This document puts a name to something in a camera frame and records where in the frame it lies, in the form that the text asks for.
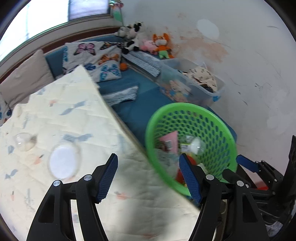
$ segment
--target beige cushion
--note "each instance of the beige cushion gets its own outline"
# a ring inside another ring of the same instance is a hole
[[[42,50],[16,68],[1,84],[0,92],[9,107],[26,103],[28,96],[54,81]]]

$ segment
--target blue bed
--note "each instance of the blue bed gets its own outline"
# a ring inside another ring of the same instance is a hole
[[[123,42],[123,39],[114,35],[109,35],[84,41]],[[63,73],[63,51],[64,48],[61,48],[46,55],[46,60],[54,77]],[[170,104],[172,101],[159,91],[157,84],[132,69],[122,72],[122,78],[119,80],[100,82],[99,85],[102,95],[116,92],[133,85],[139,86],[136,101],[122,102],[112,106],[112,108],[140,143],[145,146],[145,130],[149,119],[160,107]],[[235,131],[229,125],[227,125],[227,127],[236,141],[237,135]]]

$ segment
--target green plastic basket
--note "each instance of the green plastic basket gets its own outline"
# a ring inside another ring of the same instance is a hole
[[[237,170],[237,150],[235,141],[227,126],[216,115],[200,106],[189,103],[172,103],[161,107],[150,118],[146,128],[145,142],[149,161],[160,177],[174,190],[190,196],[184,187],[170,177],[155,154],[159,138],[177,130],[179,135],[199,137],[206,144],[206,150],[199,161],[208,172],[221,181],[222,171],[229,168]]]

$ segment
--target pink plush toy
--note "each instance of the pink plush toy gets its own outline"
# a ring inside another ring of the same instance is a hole
[[[157,46],[153,42],[153,40],[144,40],[143,45],[140,46],[140,50],[150,52],[151,54],[157,55],[157,52],[155,51],[157,49]]]

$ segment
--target pink butterfly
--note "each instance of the pink butterfly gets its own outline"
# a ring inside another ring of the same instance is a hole
[[[92,55],[96,55],[96,52],[94,51],[94,44],[92,44],[92,43],[79,44],[78,48],[76,49],[76,51],[73,55],[78,55],[78,54],[82,53],[83,51],[87,51]]]

